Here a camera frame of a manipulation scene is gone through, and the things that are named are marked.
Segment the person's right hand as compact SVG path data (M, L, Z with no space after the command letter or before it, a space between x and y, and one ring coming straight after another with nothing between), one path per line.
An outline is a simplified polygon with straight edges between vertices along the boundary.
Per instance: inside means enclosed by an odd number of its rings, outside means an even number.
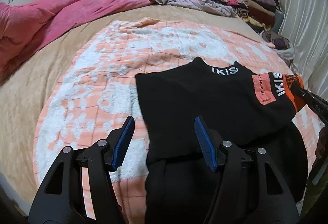
M316 160L314 162L314 165L316 165L318 160L320 160L325 153L326 146L327 146L327 137L328 137L328 129L327 126L325 126L319 132L318 144L315 151Z

